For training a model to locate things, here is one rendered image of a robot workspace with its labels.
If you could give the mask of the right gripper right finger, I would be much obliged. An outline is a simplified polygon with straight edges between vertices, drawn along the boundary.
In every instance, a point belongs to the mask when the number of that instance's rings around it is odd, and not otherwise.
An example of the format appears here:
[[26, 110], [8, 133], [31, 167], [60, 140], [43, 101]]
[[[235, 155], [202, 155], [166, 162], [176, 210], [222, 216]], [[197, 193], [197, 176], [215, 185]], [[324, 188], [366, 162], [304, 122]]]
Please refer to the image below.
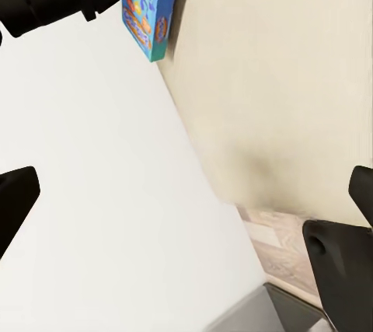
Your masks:
[[373, 227], [373, 168], [355, 166], [348, 192], [368, 223]]

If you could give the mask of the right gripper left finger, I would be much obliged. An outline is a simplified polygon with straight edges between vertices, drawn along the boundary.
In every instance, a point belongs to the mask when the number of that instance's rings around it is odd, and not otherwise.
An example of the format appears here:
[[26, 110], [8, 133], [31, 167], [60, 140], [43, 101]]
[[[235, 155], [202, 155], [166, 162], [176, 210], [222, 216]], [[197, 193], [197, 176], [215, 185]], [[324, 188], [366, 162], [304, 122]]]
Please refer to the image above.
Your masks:
[[0, 174], [0, 258], [40, 196], [34, 166]]

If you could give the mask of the board game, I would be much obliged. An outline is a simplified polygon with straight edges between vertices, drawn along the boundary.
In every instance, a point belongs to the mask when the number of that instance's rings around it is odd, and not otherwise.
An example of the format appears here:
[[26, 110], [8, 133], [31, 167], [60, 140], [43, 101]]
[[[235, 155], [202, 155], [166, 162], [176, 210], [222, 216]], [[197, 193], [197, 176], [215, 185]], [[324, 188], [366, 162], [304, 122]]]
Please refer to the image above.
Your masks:
[[151, 63], [166, 59], [175, 0], [121, 0], [122, 22]]

